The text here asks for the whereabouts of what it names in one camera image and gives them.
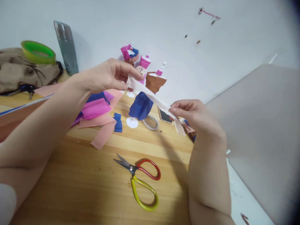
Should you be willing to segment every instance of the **metal thermos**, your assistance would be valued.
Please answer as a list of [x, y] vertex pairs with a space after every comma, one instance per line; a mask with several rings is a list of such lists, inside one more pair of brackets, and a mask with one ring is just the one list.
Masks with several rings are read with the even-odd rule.
[[54, 28], [67, 73], [72, 76], [79, 71], [71, 28], [58, 21], [54, 21]]

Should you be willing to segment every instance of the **scissor blade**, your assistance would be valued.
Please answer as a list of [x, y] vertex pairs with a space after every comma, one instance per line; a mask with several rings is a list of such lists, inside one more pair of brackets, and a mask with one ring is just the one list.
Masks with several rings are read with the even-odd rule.
[[120, 158], [120, 160], [122, 160], [122, 162], [126, 165], [126, 166], [130, 166], [129, 162], [127, 162], [125, 159], [123, 159], [119, 154], [117, 154], [117, 156]]
[[125, 167], [126, 169], [129, 169], [129, 166], [127, 166], [125, 163], [123, 163], [122, 161], [120, 160], [116, 160], [114, 159], [114, 161], [116, 161], [117, 163], [119, 163], [121, 166]]

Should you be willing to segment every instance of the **wooden tabletop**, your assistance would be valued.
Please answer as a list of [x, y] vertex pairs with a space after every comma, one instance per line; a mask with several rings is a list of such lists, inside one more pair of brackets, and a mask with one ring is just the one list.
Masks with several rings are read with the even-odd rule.
[[[60, 81], [67, 79], [66, 73]], [[0, 112], [37, 100], [28, 93], [0, 96]], [[102, 150], [90, 143], [99, 127], [73, 127], [55, 148], [48, 165], [15, 214], [11, 224], [189, 224], [187, 171], [193, 144], [177, 134], [175, 126], [159, 119], [153, 105], [150, 115], [159, 121], [151, 131], [142, 121], [131, 129], [126, 118], [134, 98], [126, 94], [111, 115], [122, 115], [123, 132], [113, 133]], [[143, 210], [136, 202], [130, 183], [131, 174], [113, 159], [121, 155], [134, 164], [142, 158], [154, 161], [161, 170], [155, 181], [141, 171], [136, 175], [152, 186], [159, 205], [154, 212]], [[155, 168], [143, 165], [149, 172]], [[151, 203], [154, 196], [137, 185], [142, 201]]]

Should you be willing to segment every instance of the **left hand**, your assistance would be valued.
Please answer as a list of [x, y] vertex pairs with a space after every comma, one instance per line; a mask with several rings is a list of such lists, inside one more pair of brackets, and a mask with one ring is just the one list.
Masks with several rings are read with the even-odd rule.
[[83, 85], [83, 88], [92, 94], [108, 89], [133, 91], [125, 84], [128, 74], [137, 80], [143, 80], [143, 75], [132, 65], [110, 58], [91, 69], [73, 75], [70, 80], [77, 81], [79, 85]]

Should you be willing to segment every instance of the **tape roll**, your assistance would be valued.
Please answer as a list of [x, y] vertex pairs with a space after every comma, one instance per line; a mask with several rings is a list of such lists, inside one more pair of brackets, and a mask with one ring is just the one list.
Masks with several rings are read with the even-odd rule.
[[22, 41], [21, 45], [29, 61], [35, 64], [56, 64], [56, 54], [48, 46], [34, 41]]
[[151, 126], [149, 126], [147, 123], [146, 123], [146, 121], [145, 120], [143, 120], [143, 123], [144, 123], [144, 125], [148, 128], [148, 129], [150, 129], [150, 130], [157, 130], [158, 129], [158, 127], [159, 127], [159, 122], [157, 121], [157, 119], [155, 119], [154, 117], [152, 117], [152, 116], [147, 116], [147, 117], [149, 117], [149, 118], [151, 118], [151, 119], [153, 119], [154, 120], [154, 122], [156, 123], [156, 126], [155, 127], [151, 127]]

